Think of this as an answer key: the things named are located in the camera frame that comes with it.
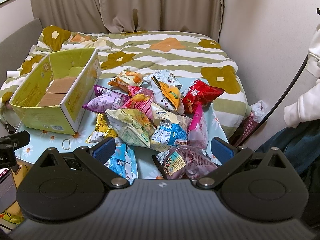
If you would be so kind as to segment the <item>white sleeve forearm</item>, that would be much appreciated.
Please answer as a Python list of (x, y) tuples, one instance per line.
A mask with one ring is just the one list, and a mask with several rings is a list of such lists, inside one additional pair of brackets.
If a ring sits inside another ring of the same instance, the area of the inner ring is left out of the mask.
[(303, 76), (297, 101), (284, 107), (284, 121), (287, 127), (296, 128), (301, 122), (319, 119), (319, 25), (308, 48)]

